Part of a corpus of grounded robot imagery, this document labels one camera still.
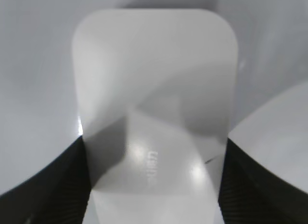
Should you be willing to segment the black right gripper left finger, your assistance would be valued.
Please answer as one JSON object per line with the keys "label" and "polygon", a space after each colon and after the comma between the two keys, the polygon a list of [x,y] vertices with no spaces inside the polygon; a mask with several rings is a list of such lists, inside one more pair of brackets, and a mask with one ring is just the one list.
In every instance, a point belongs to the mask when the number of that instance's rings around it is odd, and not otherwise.
{"label": "black right gripper left finger", "polygon": [[86,149],[78,137],[36,175],[0,197],[2,224],[81,224],[91,192]]}

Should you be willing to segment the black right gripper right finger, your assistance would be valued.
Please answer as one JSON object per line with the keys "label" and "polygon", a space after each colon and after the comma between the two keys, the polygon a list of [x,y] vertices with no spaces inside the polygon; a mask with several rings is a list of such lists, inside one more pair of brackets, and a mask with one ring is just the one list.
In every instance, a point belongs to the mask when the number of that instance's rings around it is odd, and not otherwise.
{"label": "black right gripper right finger", "polygon": [[227,141],[218,204],[226,224],[306,224],[308,195]]}

